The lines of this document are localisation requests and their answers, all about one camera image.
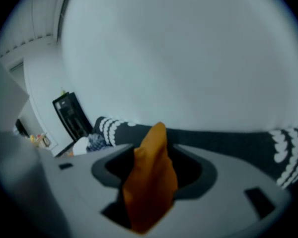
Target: white ceiling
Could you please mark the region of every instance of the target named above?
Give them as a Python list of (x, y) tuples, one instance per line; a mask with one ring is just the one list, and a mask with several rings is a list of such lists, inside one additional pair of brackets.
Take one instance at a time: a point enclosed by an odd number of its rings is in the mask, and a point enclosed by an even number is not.
[(0, 57), (46, 36), (57, 39), (63, 0), (21, 0), (0, 33)]

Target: blue cloth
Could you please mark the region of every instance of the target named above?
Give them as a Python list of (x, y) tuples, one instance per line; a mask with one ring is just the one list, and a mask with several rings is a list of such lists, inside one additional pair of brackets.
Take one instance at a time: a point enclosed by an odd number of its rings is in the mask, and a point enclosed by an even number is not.
[(86, 147), (86, 151), (88, 153), (111, 147), (110, 145), (107, 145), (105, 139), (99, 134), (90, 134), (87, 138), (89, 143)]

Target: black and white patterned fabric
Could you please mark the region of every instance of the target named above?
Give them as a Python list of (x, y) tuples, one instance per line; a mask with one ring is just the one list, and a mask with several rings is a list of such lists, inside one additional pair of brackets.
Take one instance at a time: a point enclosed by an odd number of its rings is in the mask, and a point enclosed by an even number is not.
[[(100, 117), (92, 133), (112, 146), (140, 146), (150, 126)], [(298, 180), (298, 128), (254, 133), (167, 129), (168, 144), (183, 144), (243, 159), (273, 178), (281, 188)]]

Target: orange cloth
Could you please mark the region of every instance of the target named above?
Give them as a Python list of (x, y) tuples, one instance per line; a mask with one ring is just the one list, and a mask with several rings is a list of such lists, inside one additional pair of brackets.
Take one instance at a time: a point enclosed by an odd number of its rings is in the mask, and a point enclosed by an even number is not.
[(123, 196), (132, 230), (144, 234), (172, 207), (178, 181), (168, 157), (166, 129), (159, 122), (134, 150), (134, 168)]

